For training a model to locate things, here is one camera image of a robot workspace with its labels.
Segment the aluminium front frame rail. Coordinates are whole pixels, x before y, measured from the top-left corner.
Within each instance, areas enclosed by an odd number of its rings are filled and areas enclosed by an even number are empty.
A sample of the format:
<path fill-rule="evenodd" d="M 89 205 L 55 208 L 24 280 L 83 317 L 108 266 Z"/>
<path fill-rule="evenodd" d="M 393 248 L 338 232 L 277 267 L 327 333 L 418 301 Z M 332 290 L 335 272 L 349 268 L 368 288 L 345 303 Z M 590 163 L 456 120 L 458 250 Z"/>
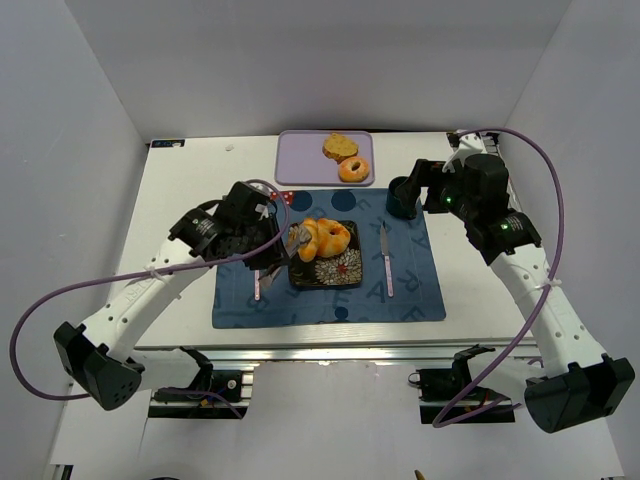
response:
<path fill-rule="evenodd" d="M 317 345 L 197 345 L 217 369 L 252 370 L 264 363 L 372 362 L 379 365 L 448 366 L 456 353 L 475 345 L 502 350 L 506 340 L 452 340 L 408 343 L 317 344 Z"/>

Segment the dark green mug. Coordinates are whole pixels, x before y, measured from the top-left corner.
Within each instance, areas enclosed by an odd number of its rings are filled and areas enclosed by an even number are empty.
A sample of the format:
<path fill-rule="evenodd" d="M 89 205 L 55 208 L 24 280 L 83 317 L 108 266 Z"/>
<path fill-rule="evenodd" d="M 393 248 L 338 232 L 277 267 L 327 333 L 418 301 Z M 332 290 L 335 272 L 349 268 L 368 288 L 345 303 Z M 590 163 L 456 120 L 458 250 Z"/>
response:
<path fill-rule="evenodd" d="M 386 196 L 386 210 L 395 218 L 413 220 L 417 216 L 416 206 L 404 206 L 396 195 L 396 189 L 406 180 L 406 176 L 398 176 L 389 183 Z"/>

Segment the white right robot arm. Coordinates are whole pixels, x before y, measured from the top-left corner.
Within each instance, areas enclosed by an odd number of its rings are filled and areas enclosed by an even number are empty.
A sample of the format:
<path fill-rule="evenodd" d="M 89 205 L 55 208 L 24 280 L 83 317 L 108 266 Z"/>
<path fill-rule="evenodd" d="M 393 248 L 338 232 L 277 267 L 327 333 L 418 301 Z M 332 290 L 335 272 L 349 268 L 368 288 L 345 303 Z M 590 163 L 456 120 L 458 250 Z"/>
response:
<path fill-rule="evenodd" d="M 451 213 L 471 245 L 501 280 L 536 341 L 541 366 L 474 346 L 455 355 L 455 401 L 477 387 L 526 407 L 537 426 L 555 433 L 611 415 L 635 379 L 625 358 L 613 359 L 588 332 L 548 264 L 531 220 L 509 205 L 509 172 L 490 154 L 450 163 L 419 159 L 391 181 L 387 210 L 407 218 L 419 210 Z"/>

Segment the black floral square plate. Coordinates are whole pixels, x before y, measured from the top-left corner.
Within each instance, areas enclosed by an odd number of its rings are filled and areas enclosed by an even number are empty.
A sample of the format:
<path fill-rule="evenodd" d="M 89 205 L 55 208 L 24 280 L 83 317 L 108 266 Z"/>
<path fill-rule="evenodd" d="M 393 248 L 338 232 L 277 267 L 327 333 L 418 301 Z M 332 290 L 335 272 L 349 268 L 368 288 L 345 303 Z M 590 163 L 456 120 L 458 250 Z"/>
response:
<path fill-rule="evenodd" d="M 319 248 L 309 263 L 300 260 L 299 247 L 306 242 L 301 223 L 289 230 L 288 245 L 297 245 L 289 264 L 290 284 L 298 289 L 350 288 L 363 278 L 362 247 L 357 224 L 350 220 L 314 219 L 318 225 Z"/>

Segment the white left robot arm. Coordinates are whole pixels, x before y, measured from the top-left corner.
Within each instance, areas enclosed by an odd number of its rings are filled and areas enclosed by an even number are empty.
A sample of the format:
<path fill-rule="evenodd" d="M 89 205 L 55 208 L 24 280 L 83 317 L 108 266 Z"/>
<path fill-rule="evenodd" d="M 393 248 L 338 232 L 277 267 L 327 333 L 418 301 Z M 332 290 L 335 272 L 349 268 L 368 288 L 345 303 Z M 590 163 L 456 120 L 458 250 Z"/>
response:
<path fill-rule="evenodd" d="M 185 213 L 151 257 L 140 277 L 127 283 L 79 325 L 63 323 L 54 342 L 64 370 L 104 410 L 125 404 L 136 392 L 209 396 L 213 365 L 193 347 L 139 351 L 153 322 L 193 282 L 212 268 L 241 261 L 272 273 L 286 265 L 284 196 L 262 180 L 239 181 L 220 200 Z"/>

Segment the blue patterned placemat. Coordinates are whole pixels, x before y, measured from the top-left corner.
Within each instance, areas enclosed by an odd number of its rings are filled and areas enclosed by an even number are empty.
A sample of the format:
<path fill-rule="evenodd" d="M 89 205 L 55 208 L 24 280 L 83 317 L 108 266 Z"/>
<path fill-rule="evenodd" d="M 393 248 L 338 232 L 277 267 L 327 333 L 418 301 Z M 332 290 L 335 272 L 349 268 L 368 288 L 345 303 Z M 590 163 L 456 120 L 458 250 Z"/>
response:
<path fill-rule="evenodd" d="M 386 210 L 384 189 L 293 190 L 291 220 L 328 218 L 357 224 L 363 278 L 350 288 L 298 289 L 288 269 L 254 300 L 254 274 L 242 263 L 218 268 L 212 324 L 217 329 L 322 323 L 438 322 L 446 317 L 424 218 L 400 220 Z M 386 223 L 394 297 L 387 295 L 380 226 Z"/>

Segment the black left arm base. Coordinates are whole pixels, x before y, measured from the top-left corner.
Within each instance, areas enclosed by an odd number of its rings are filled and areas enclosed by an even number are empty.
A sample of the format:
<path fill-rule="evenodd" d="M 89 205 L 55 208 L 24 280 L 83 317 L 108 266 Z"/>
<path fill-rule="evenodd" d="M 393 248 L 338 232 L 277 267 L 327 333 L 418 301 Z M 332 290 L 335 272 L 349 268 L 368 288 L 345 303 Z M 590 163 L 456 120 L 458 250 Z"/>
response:
<path fill-rule="evenodd" d="M 194 360 L 198 371 L 184 387 L 163 387 L 151 396 L 148 415 L 165 419 L 238 419 L 244 418 L 248 407 L 243 402 L 241 370 L 218 370 L 201 352 L 181 348 Z"/>

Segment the black logo sticker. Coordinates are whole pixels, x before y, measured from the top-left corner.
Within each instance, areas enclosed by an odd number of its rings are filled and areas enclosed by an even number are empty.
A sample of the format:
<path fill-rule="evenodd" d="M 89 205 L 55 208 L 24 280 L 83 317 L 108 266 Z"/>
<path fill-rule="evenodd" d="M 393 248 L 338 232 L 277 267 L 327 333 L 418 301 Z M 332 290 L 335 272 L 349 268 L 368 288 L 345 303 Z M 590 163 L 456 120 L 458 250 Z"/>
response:
<path fill-rule="evenodd" d="M 155 139 L 150 143 L 151 148 L 182 148 L 185 139 Z"/>

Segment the lilac plastic tray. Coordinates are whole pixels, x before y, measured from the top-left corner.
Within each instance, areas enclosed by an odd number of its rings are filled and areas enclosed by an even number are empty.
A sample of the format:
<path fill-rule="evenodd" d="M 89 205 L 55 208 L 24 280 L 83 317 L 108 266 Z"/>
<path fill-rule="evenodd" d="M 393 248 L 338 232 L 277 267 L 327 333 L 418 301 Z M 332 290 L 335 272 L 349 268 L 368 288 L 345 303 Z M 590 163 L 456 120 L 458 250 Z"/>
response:
<path fill-rule="evenodd" d="M 362 182 L 343 182 L 335 160 L 322 152 L 329 130 L 286 130 L 278 136 L 274 178 L 283 186 L 354 186 L 366 187 L 375 181 L 373 138 L 359 130 L 340 131 L 359 148 L 358 155 L 370 166 L 368 177 Z"/>

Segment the striped orange bread roll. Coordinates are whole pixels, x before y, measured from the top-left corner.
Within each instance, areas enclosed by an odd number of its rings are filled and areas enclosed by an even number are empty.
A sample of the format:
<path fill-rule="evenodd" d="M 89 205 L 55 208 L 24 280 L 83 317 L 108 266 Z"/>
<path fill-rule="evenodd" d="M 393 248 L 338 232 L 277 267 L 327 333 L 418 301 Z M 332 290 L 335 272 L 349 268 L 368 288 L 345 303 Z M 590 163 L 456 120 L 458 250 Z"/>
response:
<path fill-rule="evenodd" d="M 306 242 L 299 247 L 298 256 L 301 261 L 309 263 L 316 257 L 319 248 L 318 225 L 314 219 L 305 218 L 300 227 L 306 231 Z"/>

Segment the brown bread slice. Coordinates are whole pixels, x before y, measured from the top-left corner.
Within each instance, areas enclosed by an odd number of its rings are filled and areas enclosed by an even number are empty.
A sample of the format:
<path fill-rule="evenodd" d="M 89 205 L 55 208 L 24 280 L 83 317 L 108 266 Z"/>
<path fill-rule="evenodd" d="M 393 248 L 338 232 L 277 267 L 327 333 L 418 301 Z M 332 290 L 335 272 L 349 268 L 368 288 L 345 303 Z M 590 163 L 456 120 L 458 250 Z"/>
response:
<path fill-rule="evenodd" d="M 323 142 L 322 153 L 336 163 L 354 157 L 359 153 L 359 145 L 349 137 L 332 132 Z"/>

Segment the sugared orange donut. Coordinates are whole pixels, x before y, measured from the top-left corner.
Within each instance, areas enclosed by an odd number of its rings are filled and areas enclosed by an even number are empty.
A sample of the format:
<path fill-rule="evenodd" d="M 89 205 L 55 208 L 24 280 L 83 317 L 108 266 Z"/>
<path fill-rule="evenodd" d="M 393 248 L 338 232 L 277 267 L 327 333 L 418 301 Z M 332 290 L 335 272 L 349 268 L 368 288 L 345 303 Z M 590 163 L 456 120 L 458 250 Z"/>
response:
<path fill-rule="evenodd" d="M 369 177 L 369 174 L 369 162 L 360 156 L 349 157 L 338 166 L 338 176 L 346 183 L 361 183 Z"/>

